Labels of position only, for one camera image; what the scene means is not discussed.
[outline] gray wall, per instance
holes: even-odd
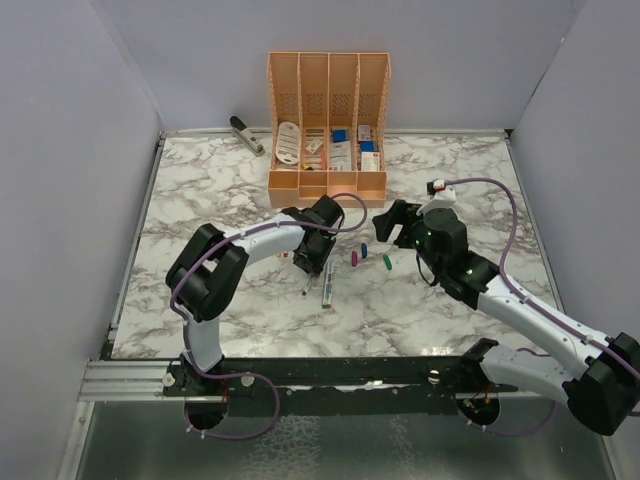
[[[636,338],[638,20],[638,0],[587,1],[513,135],[515,160],[567,311],[611,334],[622,330]],[[640,450],[640,420],[628,419],[624,430],[629,450]]]
[[[170,129],[269,125],[271,50],[390,52],[390,128],[512,128],[583,3],[93,1]]]
[[[0,477],[54,478],[159,129],[86,0],[0,6]]]

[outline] marble tabletop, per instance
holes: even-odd
[[[112,358],[171,358],[182,350],[181,322],[167,307],[164,277],[195,230],[221,230],[271,218],[267,175],[271,138],[258,135],[267,153],[256,158],[230,136],[168,138],[120,316]],[[502,137],[397,136],[385,140],[388,202],[421,203],[435,178],[491,177],[506,183],[520,208],[516,243],[507,272],[555,305],[516,174]],[[497,262],[511,225],[508,200],[492,185],[456,187],[455,210],[466,223],[471,248]],[[383,209],[370,210],[377,215]],[[345,226],[361,211],[347,210]],[[228,357],[327,357],[456,355],[481,337],[511,346],[531,343],[501,322],[430,288],[415,254],[376,242],[370,220],[362,230],[337,237],[333,308],[322,309],[321,285],[307,296],[304,272],[276,257],[245,271],[221,316]],[[369,256],[351,266],[351,252],[368,245]],[[388,254],[393,269],[382,259]]]

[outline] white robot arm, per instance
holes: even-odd
[[[440,283],[454,299],[508,324],[550,355],[524,354],[483,339],[467,352],[479,365],[483,383],[544,395],[568,407],[591,430],[611,435],[640,400],[638,342],[624,333],[611,338],[536,299],[469,249],[466,227],[451,209],[453,186],[437,180],[427,190],[431,198],[426,204],[396,200],[374,217],[378,241],[387,241],[393,227],[402,225],[394,244],[416,251],[418,262],[434,274],[434,285]]]
[[[274,218],[242,231],[225,233],[211,224],[201,226],[167,274],[165,281],[172,291],[213,245],[232,236],[239,238],[208,259],[216,262],[213,271],[200,266],[179,289],[178,308],[187,317],[186,343],[193,354],[186,358],[193,358],[205,372],[222,360],[218,317],[231,302],[246,267],[278,252],[292,251],[294,265],[307,273],[319,274],[335,244],[335,233],[321,227],[332,227],[343,216],[338,203],[324,196],[311,208],[287,208]],[[291,225],[296,222],[309,226]]]

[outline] purple cable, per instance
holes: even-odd
[[[271,419],[269,420],[269,422],[267,423],[267,425],[265,425],[264,427],[262,427],[260,430],[253,432],[253,433],[247,433],[247,434],[243,434],[243,435],[228,435],[228,434],[223,434],[223,433],[212,433],[212,432],[208,432],[206,430],[198,430],[197,428],[194,428],[193,425],[191,425],[189,418],[188,418],[188,414],[186,412],[185,409],[185,420],[186,422],[189,424],[189,428],[187,429],[187,432],[189,431],[195,431],[197,433],[199,433],[202,438],[204,437],[211,437],[211,438],[218,438],[221,440],[250,440],[252,438],[256,438],[259,437],[260,435],[263,435],[265,433],[267,433],[269,430],[271,430],[273,428],[273,426],[276,424],[276,422],[278,421],[278,415],[280,414],[280,396],[278,395],[278,390],[276,389],[276,386],[273,384],[273,382],[271,380],[269,380],[267,377],[265,377],[264,375],[260,375],[259,373],[228,373],[228,374],[224,374],[224,375],[212,375],[209,373],[206,373],[205,371],[203,371],[197,364],[197,362],[195,361],[194,357],[193,357],[193,353],[191,352],[191,342],[189,341],[189,316],[187,315],[186,312],[184,312],[182,309],[180,309],[177,305],[177,300],[178,300],[178,295],[180,294],[180,291],[182,290],[182,287],[184,287],[184,285],[187,283],[187,281],[189,280],[189,278],[194,274],[194,272],[200,268],[202,266],[202,264],[204,264],[204,262],[210,258],[215,252],[217,252],[218,250],[220,250],[222,247],[224,247],[226,244],[233,242],[235,240],[238,240],[242,237],[245,236],[251,236],[255,233],[261,232],[263,230],[268,230],[270,228],[278,228],[280,226],[300,226],[300,227],[310,227],[310,228],[314,228],[317,230],[323,230],[325,232],[332,232],[332,233],[348,233],[348,232],[354,232],[357,229],[359,229],[362,225],[364,225],[364,223],[367,221],[367,206],[365,205],[364,201],[358,197],[357,195],[353,194],[353,193],[337,193],[335,195],[333,195],[331,198],[338,198],[338,197],[351,197],[356,199],[360,205],[362,206],[362,210],[363,210],[363,215],[362,215],[362,220],[360,220],[360,222],[358,222],[356,225],[354,225],[353,227],[348,227],[348,228],[333,228],[333,227],[325,227],[322,225],[316,225],[315,223],[309,223],[309,222],[296,222],[296,221],[284,221],[284,222],[272,222],[272,223],[267,223],[264,225],[258,225],[256,227],[250,228],[242,233],[236,233],[235,235],[231,235],[230,237],[227,237],[225,239],[223,239],[222,241],[218,242],[217,244],[215,244],[213,247],[211,247],[204,255],[202,255],[194,264],[193,266],[187,270],[187,273],[185,273],[184,277],[182,277],[182,279],[178,282],[178,284],[176,285],[176,287],[173,290],[173,293],[171,294],[171,298],[169,299],[169,308],[171,308],[171,310],[173,310],[174,312],[176,312],[178,315],[180,315],[182,317],[182,319],[184,320],[183,322],[183,328],[182,328],[182,339],[184,341],[184,347],[185,347],[185,353],[189,359],[189,363],[191,364],[191,366],[193,367],[193,369],[196,371],[196,373],[198,375],[200,375],[203,378],[208,378],[210,380],[230,380],[233,378],[241,378],[241,377],[253,377],[256,378],[258,380],[262,380],[263,382],[265,382],[273,391],[273,395],[275,398],[275,406],[274,406],[274,411],[273,411],[273,416],[271,417]]]
[[[538,353],[535,350],[531,350],[530,348],[527,348],[527,347],[520,347],[520,348],[516,349],[516,352],[527,352],[527,353],[530,353],[531,355],[535,355],[536,357],[550,357],[551,356],[548,353]]]
[[[536,425],[535,427],[528,428],[526,430],[497,430],[493,428],[489,428],[487,426],[478,425],[474,423],[472,420],[468,419],[462,412],[458,411],[458,415],[467,420],[467,424],[475,427],[477,429],[482,430],[483,432],[491,433],[492,435],[497,435],[499,437],[528,437],[529,435],[535,435],[536,433],[541,432],[547,425],[549,425],[553,419],[556,417],[559,411],[559,406],[556,402],[553,402],[553,410],[547,418],[544,419],[542,423]]]
[[[502,190],[504,190],[504,192],[507,194],[507,197],[509,197],[509,202],[511,203],[511,211],[512,211],[512,214],[513,214],[512,227],[511,227],[511,233],[509,234],[509,240],[507,241],[507,245],[504,247],[504,250],[502,251],[502,255],[500,256],[500,276],[502,277],[502,280],[507,285],[507,287],[509,287],[511,289],[511,291],[523,303],[529,305],[536,312],[540,313],[541,315],[543,315],[547,319],[551,320],[553,323],[555,323],[557,326],[559,326],[560,328],[565,330],[567,333],[570,333],[571,335],[577,337],[578,339],[580,339],[580,341],[586,342],[586,343],[590,343],[591,345],[595,346],[599,350],[602,350],[607,355],[609,355],[611,358],[613,358],[616,362],[618,362],[620,365],[622,365],[622,367],[627,372],[629,372],[631,375],[633,375],[633,377],[637,381],[640,381],[640,372],[638,372],[635,368],[633,368],[633,366],[631,364],[629,364],[629,362],[627,362],[624,358],[622,358],[620,355],[618,355],[616,352],[611,350],[606,345],[603,345],[602,343],[600,343],[600,342],[598,342],[596,340],[589,339],[587,335],[584,335],[579,330],[576,330],[572,326],[567,325],[560,318],[555,316],[553,313],[546,311],[544,308],[542,308],[536,302],[532,302],[530,298],[527,298],[526,295],[524,295],[522,292],[520,292],[515,287],[515,285],[513,283],[511,283],[511,280],[509,280],[509,277],[507,277],[507,272],[505,271],[504,266],[505,266],[505,262],[507,260],[507,255],[509,254],[509,250],[511,250],[511,247],[513,246],[513,242],[515,241],[515,238],[516,238],[516,227],[518,226],[518,208],[516,206],[516,199],[513,197],[513,194],[511,193],[511,190],[509,190],[509,188],[504,183],[502,183],[502,182],[500,182],[498,180],[494,180],[493,178],[486,178],[486,177],[463,178],[463,179],[460,179],[460,180],[447,180],[444,183],[445,183],[445,185],[459,185],[459,184],[462,184],[462,183],[472,183],[472,182],[484,182],[484,183],[492,183],[493,185],[497,185]]]

